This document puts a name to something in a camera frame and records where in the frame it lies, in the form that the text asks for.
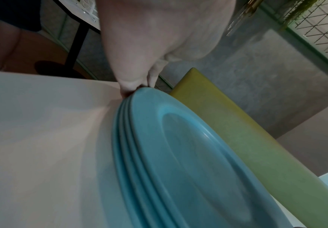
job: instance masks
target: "gray wall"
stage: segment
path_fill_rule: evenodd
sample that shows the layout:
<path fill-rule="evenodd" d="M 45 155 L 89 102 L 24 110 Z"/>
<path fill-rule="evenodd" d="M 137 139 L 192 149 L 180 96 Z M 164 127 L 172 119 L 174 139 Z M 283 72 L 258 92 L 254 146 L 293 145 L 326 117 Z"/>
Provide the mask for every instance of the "gray wall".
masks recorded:
<path fill-rule="evenodd" d="M 328 173 L 328 108 L 277 141 L 316 175 Z"/>
<path fill-rule="evenodd" d="M 204 59 L 168 65 L 173 85 L 192 67 L 277 138 L 328 107 L 328 65 L 263 11 Z"/>

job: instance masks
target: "floor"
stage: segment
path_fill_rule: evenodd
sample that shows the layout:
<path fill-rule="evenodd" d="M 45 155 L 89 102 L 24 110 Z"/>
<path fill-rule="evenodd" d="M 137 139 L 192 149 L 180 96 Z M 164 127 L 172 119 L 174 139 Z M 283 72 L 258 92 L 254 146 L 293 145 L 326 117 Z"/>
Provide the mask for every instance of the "floor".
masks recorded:
<path fill-rule="evenodd" d="M 62 47 L 45 36 L 39 33 L 24 31 L 18 47 L 7 62 L 6 71 L 37 74 L 34 68 L 35 62 L 48 60 L 64 63 L 66 56 L 67 52 Z M 90 75 L 79 64 L 76 64 L 74 69 L 87 79 L 91 79 Z"/>

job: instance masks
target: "blue plate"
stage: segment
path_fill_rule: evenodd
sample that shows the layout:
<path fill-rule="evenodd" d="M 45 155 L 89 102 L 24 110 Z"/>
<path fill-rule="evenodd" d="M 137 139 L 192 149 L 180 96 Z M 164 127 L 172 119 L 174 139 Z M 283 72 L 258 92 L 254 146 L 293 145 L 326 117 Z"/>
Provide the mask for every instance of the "blue plate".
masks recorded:
<path fill-rule="evenodd" d="M 151 228 L 163 228 L 163 223 L 161 219 L 159 218 L 153 204 L 151 203 L 147 192 L 144 189 L 142 180 L 139 177 L 139 174 L 136 170 L 136 167 L 134 165 L 134 161 L 132 158 L 132 152 L 129 148 L 129 145 L 127 143 L 127 137 L 124 127 L 124 118 L 125 114 L 127 112 L 127 104 L 129 103 L 129 100 L 126 100 L 126 102 L 123 104 L 121 108 L 121 112 L 119 113 L 119 138 L 120 138 L 120 145 L 121 145 L 121 151 L 124 158 L 124 163 L 126 170 L 128 172 L 128 176 L 131 182 L 131 185 L 134 189 L 134 193 L 136 195 L 136 198 L 138 199 L 138 202 L 140 204 L 141 210 L 145 215 L 146 220 L 148 221 L 148 224 Z"/>
<path fill-rule="evenodd" d="M 124 128 L 125 128 L 125 135 L 126 135 L 126 141 L 129 145 L 129 150 L 131 153 L 131 159 L 134 161 L 134 166 L 137 171 L 137 174 L 139 174 L 139 178 L 141 179 L 141 183 L 144 186 L 145 189 L 145 196 L 149 197 L 150 201 L 152 202 L 153 206 L 155 207 L 155 210 L 157 211 L 161 221 L 167 228 L 175 228 L 177 225 L 175 224 L 173 218 L 165 208 L 165 205 L 163 204 L 162 200 L 160 199 L 158 193 L 156 192 L 153 183 L 151 182 L 149 175 L 147 171 L 145 170 L 145 167 L 143 165 L 143 162 L 141 161 L 141 158 L 139 156 L 139 152 L 137 149 L 137 146 L 135 144 L 132 130 L 130 126 L 130 120 L 129 120 L 129 103 L 130 103 L 131 97 L 128 98 L 128 102 L 123 107 L 124 108 Z"/>
<path fill-rule="evenodd" d="M 156 191 L 186 227 L 291 228 L 272 197 L 196 114 L 151 88 L 132 96 L 130 123 Z"/>
<path fill-rule="evenodd" d="M 126 205 L 126 209 L 128 210 L 133 226 L 135 228 L 149 228 L 149 225 L 139 206 L 139 202 L 134 194 L 133 187 L 129 181 L 128 173 L 123 161 L 123 156 L 121 154 L 121 146 L 119 143 L 118 121 L 119 121 L 120 113 L 122 111 L 123 103 L 125 103 L 125 101 L 123 101 L 119 106 L 112 127 L 111 144 L 112 144 L 115 169 L 121 188 L 121 193 L 123 195 L 124 202 Z"/>

